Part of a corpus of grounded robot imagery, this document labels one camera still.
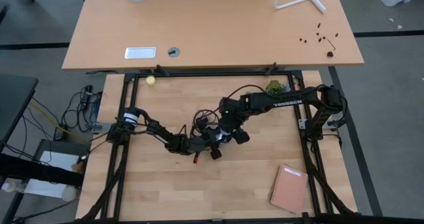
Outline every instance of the book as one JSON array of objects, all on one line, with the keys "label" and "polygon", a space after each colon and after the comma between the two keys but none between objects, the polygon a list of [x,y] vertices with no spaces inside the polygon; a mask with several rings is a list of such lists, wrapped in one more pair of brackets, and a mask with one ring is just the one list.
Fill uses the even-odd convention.
[{"label": "book", "polygon": [[278,169],[268,200],[272,205],[301,214],[306,185],[306,173],[282,164]]}]

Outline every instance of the wooden board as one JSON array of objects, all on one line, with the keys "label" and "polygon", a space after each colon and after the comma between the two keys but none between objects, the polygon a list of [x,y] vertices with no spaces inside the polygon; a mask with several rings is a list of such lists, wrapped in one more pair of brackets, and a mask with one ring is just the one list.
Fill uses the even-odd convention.
[{"label": "wooden board", "polygon": [[[319,72],[303,75],[306,86],[321,84]],[[216,108],[222,96],[242,85],[266,87],[274,79],[287,82],[285,76],[158,78],[156,87],[148,87],[142,79],[136,106],[177,133],[183,124],[189,130],[198,109]],[[99,122],[114,122],[122,83],[123,75],[107,76]],[[257,89],[243,89],[234,97],[248,91]],[[248,143],[223,145],[223,157],[218,160],[202,152],[198,165],[193,164],[193,156],[169,153],[152,136],[131,137],[120,220],[297,217],[267,200],[279,164],[305,171],[293,107],[251,117],[243,129],[250,135]],[[329,185],[349,208],[356,210],[337,139],[325,137],[319,144]],[[77,217],[86,214],[99,197],[110,151],[111,145],[105,144],[90,154]],[[303,211],[313,215],[309,188],[306,192]],[[322,198],[321,206],[325,209]]]},{"label": "wooden board", "polygon": [[[62,68],[363,64],[340,1],[321,2],[325,15],[310,1],[275,11],[274,0],[85,0]],[[157,47],[155,59],[124,58],[126,48],[143,46]],[[169,57],[171,47],[181,54]]]}]

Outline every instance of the table surface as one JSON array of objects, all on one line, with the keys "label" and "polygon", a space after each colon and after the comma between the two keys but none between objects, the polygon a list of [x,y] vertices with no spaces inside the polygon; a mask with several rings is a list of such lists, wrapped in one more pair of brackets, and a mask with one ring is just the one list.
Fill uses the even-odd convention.
[{"label": "table surface", "polygon": [[[303,76],[306,86],[321,84],[319,72],[306,71]],[[183,124],[187,124],[189,131],[198,109],[216,108],[222,96],[242,85],[266,87],[274,79],[287,82],[286,76],[157,78],[156,87],[148,87],[141,79],[136,106],[145,109],[170,132],[177,133]],[[99,122],[114,122],[122,83],[123,75],[107,76]],[[257,90],[245,88],[235,97],[248,91]],[[192,156],[169,153],[152,136],[132,136],[120,220],[297,217],[267,200],[280,164],[305,171],[294,108],[273,109],[251,117],[243,129],[250,135],[248,143],[221,146],[223,156],[218,160],[212,160],[209,152],[202,152],[198,165],[193,164]],[[93,146],[103,141],[103,137],[95,140]],[[329,185],[347,207],[356,210],[337,138],[325,136],[319,146]],[[77,217],[85,215],[102,192],[110,152],[111,144],[105,143],[90,154]],[[325,210],[318,184],[317,188]],[[114,200],[112,197],[109,213],[113,213]],[[303,211],[313,215],[309,188]]]},{"label": "table surface", "polygon": [[[85,0],[66,70],[126,70],[363,64],[339,0],[275,11],[275,0]],[[280,0],[287,3],[294,0]],[[336,50],[334,57],[327,53]],[[156,47],[154,59],[126,60],[128,47]],[[168,56],[177,47],[181,54]]]}]

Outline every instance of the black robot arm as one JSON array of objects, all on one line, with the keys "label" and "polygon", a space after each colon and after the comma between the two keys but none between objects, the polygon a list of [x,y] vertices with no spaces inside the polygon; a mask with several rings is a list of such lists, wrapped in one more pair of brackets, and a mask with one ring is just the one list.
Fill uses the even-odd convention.
[{"label": "black robot arm", "polygon": [[[229,142],[234,138],[238,144],[249,141],[247,133],[241,129],[241,125],[252,115],[266,113],[271,109],[299,104],[313,105],[317,112],[312,120],[307,120],[305,134],[313,135],[322,139],[322,126],[330,115],[343,110],[342,98],[339,90],[320,85],[318,87],[307,87],[298,91],[289,91],[280,96],[269,95],[264,92],[249,93],[240,96],[239,100],[223,97],[219,103],[221,118],[216,127],[208,124],[207,116],[196,119],[197,130],[200,136],[187,137],[186,134],[173,134],[166,130],[158,121],[150,118],[145,110],[135,107],[125,109],[122,117],[111,127],[108,134],[109,140],[127,140],[129,135],[149,134],[164,143],[165,148],[176,154],[190,155],[198,154],[211,149],[213,159],[220,158],[221,143]],[[144,123],[138,119],[143,116]],[[136,127],[146,127],[143,131],[135,131]]]},{"label": "black robot arm", "polygon": [[[320,99],[317,96],[318,92],[321,92]],[[317,108],[315,116],[312,120],[307,120],[305,124],[306,134],[314,135],[317,139],[322,139],[322,127],[330,115],[343,110],[340,91],[325,85],[286,92],[278,97],[264,92],[249,93],[240,96],[239,100],[222,98],[219,105],[221,114],[219,128],[222,133],[233,134],[236,141],[241,144],[248,141],[248,136],[240,129],[240,126],[251,115],[259,115],[274,108],[299,104],[312,105]]]}]

